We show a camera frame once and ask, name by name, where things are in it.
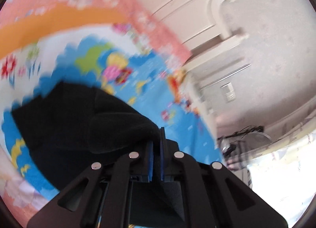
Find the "white wooden headboard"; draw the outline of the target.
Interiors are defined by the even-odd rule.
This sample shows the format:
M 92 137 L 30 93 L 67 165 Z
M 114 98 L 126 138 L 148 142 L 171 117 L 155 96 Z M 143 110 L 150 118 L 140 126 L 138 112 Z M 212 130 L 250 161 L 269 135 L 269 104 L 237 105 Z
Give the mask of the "white wooden headboard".
M 186 72 L 202 66 L 248 38 L 241 28 L 232 31 L 222 15 L 222 4 L 235 0 L 138 1 L 192 52 L 193 56 L 183 65 Z

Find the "blue cartoon bed sheet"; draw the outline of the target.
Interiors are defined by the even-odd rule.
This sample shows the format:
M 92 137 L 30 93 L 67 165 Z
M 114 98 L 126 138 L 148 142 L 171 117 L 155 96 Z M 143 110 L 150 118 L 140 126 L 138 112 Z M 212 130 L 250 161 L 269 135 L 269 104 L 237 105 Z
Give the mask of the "blue cartoon bed sheet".
M 177 67 L 175 56 L 156 53 L 124 24 L 68 29 L 1 53 L 1 195 L 16 206 L 41 207 L 57 194 L 31 159 L 11 111 L 61 80 L 122 99 L 199 162 L 222 160 L 202 107 L 187 85 L 175 82 Z

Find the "pink floral quilt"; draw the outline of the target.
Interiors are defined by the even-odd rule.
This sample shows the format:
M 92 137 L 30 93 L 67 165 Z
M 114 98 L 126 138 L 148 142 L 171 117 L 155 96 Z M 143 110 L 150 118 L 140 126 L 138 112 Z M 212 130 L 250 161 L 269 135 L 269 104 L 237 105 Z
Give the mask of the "pink floral quilt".
M 66 45 L 89 35 L 99 37 L 99 46 L 88 46 L 87 68 L 79 73 L 109 93 L 115 90 L 103 66 L 92 61 L 107 42 L 128 54 L 156 51 L 173 71 L 191 55 L 137 0 L 7 0 L 1 11 L 1 110 L 32 95 Z

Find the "grey electric fan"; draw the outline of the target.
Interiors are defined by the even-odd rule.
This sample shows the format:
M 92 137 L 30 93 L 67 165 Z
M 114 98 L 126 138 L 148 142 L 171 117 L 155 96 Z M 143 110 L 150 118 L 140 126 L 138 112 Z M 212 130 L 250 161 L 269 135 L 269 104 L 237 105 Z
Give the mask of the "grey electric fan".
M 217 146 L 223 155 L 226 167 L 231 171 L 247 167 L 256 158 L 255 151 L 272 143 L 263 126 L 247 126 L 231 135 L 217 139 Z

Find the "black pants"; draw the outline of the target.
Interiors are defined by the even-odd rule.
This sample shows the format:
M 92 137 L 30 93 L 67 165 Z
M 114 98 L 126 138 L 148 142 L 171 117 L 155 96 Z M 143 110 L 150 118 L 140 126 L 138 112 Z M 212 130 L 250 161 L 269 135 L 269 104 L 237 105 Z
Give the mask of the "black pants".
M 80 84 L 60 82 L 11 114 L 33 162 L 58 190 L 94 162 L 112 165 L 160 140 L 149 118 L 101 89 Z

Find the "grey wall socket panel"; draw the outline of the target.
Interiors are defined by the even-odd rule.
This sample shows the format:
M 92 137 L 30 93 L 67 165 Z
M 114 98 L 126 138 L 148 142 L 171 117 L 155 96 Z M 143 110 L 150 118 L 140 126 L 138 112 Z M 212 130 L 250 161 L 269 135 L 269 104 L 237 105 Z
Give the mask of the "grey wall socket panel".
M 225 100 L 229 103 L 236 99 L 235 90 L 231 83 L 224 84 L 221 86 L 221 91 L 224 95 Z

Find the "silver floor lamp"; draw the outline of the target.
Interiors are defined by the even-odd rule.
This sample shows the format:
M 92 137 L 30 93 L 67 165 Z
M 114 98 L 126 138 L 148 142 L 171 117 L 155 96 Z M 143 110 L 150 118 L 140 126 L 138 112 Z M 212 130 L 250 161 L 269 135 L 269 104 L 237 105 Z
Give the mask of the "silver floor lamp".
M 234 75 L 240 73 L 240 72 L 243 71 L 243 70 L 248 69 L 250 66 L 251 66 L 251 64 L 245 64 L 244 66 L 239 67 L 239 68 L 237 68 L 236 70 L 234 70 L 234 71 L 232 71 L 232 72 L 230 72 L 230 73 L 228 73 L 228 74 L 226 74 L 226 75 L 224 75 L 224 76 L 222 76 L 222 77 L 220 77 L 220 78 L 218 78 L 218 79 L 216 79 L 216 80 L 214 80 L 214 81 L 212 81 L 212 82 L 206 82 L 206 81 L 204 80 L 204 81 L 200 82 L 200 88 L 201 88 L 202 90 L 203 90 L 203 89 L 206 89 L 206 88 L 209 88 L 209 87 L 211 87 L 211 86 L 213 86 L 213 85 L 215 85 L 215 84 L 218 84 L 219 82 L 222 82 L 222 81 L 225 80 L 225 79 L 228 79 L 228 78 L 230 78 L 230 77 L 232 77 L 232 76 L 234 76 Z

